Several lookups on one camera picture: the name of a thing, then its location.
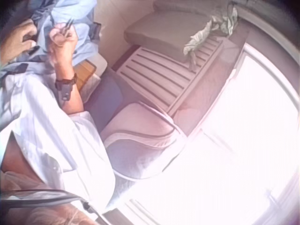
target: wall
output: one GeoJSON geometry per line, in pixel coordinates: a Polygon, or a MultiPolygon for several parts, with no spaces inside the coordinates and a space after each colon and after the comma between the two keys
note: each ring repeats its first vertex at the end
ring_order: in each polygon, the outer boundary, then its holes
{"type": "Polygon", "coordinates": [[[153,11],[153,0],[98,0],[94,20],[102,24],[99,53],[112,66],[131,46],[124,30],[153,11]]]}

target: blue cloth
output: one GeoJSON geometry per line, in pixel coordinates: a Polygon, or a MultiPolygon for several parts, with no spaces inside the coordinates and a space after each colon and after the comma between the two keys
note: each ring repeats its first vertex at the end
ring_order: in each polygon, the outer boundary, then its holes
{"type": "Polygon", "coordinates": [[[73,25],[79,37],[73,55],[73,65],[97,53],[100,27],[93,23],[93,8],[96,3],[96,0],[29,0],[20,4],[1,31],[1,37],[7,35],[24,19],[31,18],[37,27],[35,38],[37,46],[31,51],[22,53],[14,62],[2,68],[0,77],[11,74],[22,62],[28,64],[26,70],[28,72],[37,75],[52,74],[54,70],[47,54],[49,32],[55,24],[66,23],[70,18],[75,19],[73,25]]]}

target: bright window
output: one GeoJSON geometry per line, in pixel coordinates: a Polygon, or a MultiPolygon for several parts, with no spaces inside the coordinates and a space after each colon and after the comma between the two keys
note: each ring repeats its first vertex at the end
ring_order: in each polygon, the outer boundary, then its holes
{"type": "Polygon", "coordinates": [[[161,225],[250,225],[295,173],[299,98],[259,57],[242,55],[197,138],[137,194],[161,225]]]}

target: brown leather item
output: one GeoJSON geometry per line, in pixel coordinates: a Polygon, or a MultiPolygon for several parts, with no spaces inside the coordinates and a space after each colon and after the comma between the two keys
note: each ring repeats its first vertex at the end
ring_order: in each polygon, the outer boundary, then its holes
{"type": "Polygon", "coordinates": [[[79,63],[74,67],[74,71],[77,74],[77,88],[80,91],[84,84],[88,81],[88,79],[94,74],[96,71],[96,66],[92,64],[90,61],[85,60],[79,63]]]}

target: black watch strap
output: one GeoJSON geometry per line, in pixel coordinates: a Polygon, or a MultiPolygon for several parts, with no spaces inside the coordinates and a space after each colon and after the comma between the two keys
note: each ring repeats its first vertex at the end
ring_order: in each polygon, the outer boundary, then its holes
{"type": "Polygon", "coordinates": [[[77,82],[77,74],[71,80],[62,79],[55,81],[55,88],[60,91],[61,100],[69,101],[71,97],[71,92],[73,90],[73,85],[77,82]]]}

